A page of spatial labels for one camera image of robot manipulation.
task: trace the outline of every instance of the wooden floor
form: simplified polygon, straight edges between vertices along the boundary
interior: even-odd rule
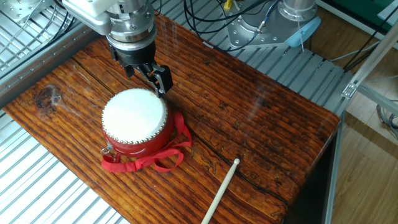
[[[312,50],[328,60],[358,50],[370,37],[324,9],[318,14],[322,24]],[[398,75],[397,60],[398,51],[390,50],[368,80]],[[366,84],[398,100],[398,78]],[[398,140],[380,123],[376,104],[360,93],[348,106],[343,136],[332,223],[398,223]]]

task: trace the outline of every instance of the wood grain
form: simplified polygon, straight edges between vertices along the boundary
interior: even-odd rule
[[[168,18],[159,16],[157,25],[156,61],[168,65],[174,79],[166,99],[193,134],[193,147],[172,172],[101,168],[101,110],[115,93],[149,88],[142,77],[124,77],[104,38],[4,110],[132,223],[200,223],[236,157],[241,163],[212,221],[281,223],[339,118],[205,47]]]

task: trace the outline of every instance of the red drum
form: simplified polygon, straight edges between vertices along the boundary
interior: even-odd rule
[[[108,146],[101,151],[101,165],[109,172],[135,172],[151,164],[158,172],[168,172],[183,161],[178,147],[192,146],[182,114],[169,112],[165,101],[149,90],[136,88],[114,96],[105,106],[102,125]],[[169,141],[174,127],[177,138],[184,135],[188,141]],[[120,155],[138,159],[121,163]],[[171,156],[178,157],[174,167],[159,162]]]
[[[174,121],[165,101],[144,89],[115,95],[102,114],[103,133],[115,152],[129,157],[147,157],[169,141]]]

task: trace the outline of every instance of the drum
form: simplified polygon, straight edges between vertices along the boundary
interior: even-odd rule
[[[129,157],[147,157],[169,141],[174,121],[166,102],[145,89],[125,90],[106,104],[102,114],[108,149]]]

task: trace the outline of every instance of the metal grid floor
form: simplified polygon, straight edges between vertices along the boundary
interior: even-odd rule
[[[65,10],[50,6],[34,15],[24,25],[25,22],[16,23],[0,10],[0,83],[13,68],[54,37],[65,15]],[[64,28],[70,22],[71,18],[68,18]]]
[[[0,110],[1,223],[128,223]]]
[[[182,1],[163,1],[163,14],[189,29]],[[159,10],[160,1],[153,5]],[[214,0],[194,0],[194,10],[198,17],[223,16]],[[197,21],[198,30],[215,30],[223,24]],[[0,39],[10,36],[1,29],[4,28],[0,24]],[[226,29],[203,34],[202,38],[222,49],[230,48]],[[44,43],[42,39],[36,46]],[[29,50],[24,48],[24,54],[29,54]],[[340,93],[351,74],[307,49],[302,52],[301,48],[263,47],[239,50],[231,55],[339,116],[348,104]],[[127,223],[3,111],[0,111],[0,183],[2,223]]]

